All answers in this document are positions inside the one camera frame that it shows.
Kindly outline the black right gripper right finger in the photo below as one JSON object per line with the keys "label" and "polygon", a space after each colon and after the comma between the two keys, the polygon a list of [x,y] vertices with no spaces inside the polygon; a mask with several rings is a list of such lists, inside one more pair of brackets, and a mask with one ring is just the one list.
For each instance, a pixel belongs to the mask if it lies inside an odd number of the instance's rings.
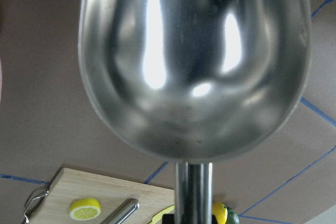
{"label": "black right gripper right finger", "polygon": [[212,215],[212,224],[217,224],[217,220],[216,220],[216,217],[214,215]]}

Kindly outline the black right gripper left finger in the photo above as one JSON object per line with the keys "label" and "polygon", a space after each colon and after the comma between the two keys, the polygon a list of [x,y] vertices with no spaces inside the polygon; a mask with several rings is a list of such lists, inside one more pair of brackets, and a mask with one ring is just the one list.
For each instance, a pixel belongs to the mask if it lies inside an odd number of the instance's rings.
{"label": "black right gripper left finger", "polygon": [[164,214],[162,216],[162,224],[175,224],[174,214]]}

